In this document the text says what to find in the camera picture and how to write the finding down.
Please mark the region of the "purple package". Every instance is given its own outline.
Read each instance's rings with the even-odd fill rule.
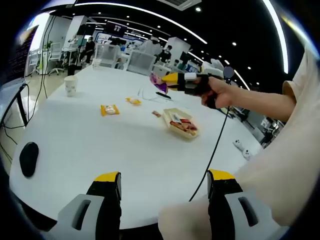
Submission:
[[[150,81],[153,85],[156,86],[157,89],[159,89],[160,91],[163,91],[165,93],[168,93],[168,87],[166,83],[163,83],[161,81],[161,78],[158,77],[156,74],[151,73],[150,75]]]

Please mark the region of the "floor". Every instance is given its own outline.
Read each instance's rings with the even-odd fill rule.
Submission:
[[[36,102],[37,96],[39,94],[42,76],[34,73],[33,76],[26,77],[26,83],[29,85],[29,99],[28,99],[28,88],[25,87],[21,92],[21,98],[23,103],[23,108],[28,111],[28,100],[29,100],[29,117],[33,115],[33,112],[38,110],[39,105],[41,105],[46,100],[46,95],[50,96],[58,87],[64,83],[64,78],[67,76],[67,71],[60,72],[59,75],[52,73],[50,76],[46,75],[44,78],[45,89],[42,86],[39,98]],[[23,121],[19,112],[18,104],[15,101],[5,118],[5,126],[14,128],[22,126]],[[21,139],[25,128],[19,127],[15,129],[6,129],[6,133],[13,138],[17,143]],[[2,127],[0,129],[0,143],[4,150],[7,152],[10,158],[13,158],[16,149],[16,144],[6,136],[5,130]],[[5,171],[9,174],[11,167],[11,159],[6,156],[2,148],[0,148],[0,155],[4,165]]]

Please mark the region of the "white shirt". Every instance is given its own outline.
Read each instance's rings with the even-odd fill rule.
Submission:
[[[320,173],[320,75],[305,50],[293,81],[283,84],[296,106],[281,133],[243,166],[235,178],[242,189],[254,189],[282,226],[290,226],[307,203]]]
[[[162,50],[160,43],[153,44],[151,40],[147,40],[141,45],[139,51],[150,55],[158,55]]]

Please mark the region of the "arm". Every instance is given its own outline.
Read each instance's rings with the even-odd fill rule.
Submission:
[[[201,97],[204,105],[208,96],[215,92],[217,108],[241,107],[284,122],[288,121],[297,103],[295,97],[291,95],[249,91],[228,85],[214,77],[209,78],[209,85],[212,92]]]

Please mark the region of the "black computer mouse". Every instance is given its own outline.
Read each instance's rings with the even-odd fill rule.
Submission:
[[[20,167],[25,177],[31,177],[35,173],[39,148],[34,142],[28,142],[20,153]]]

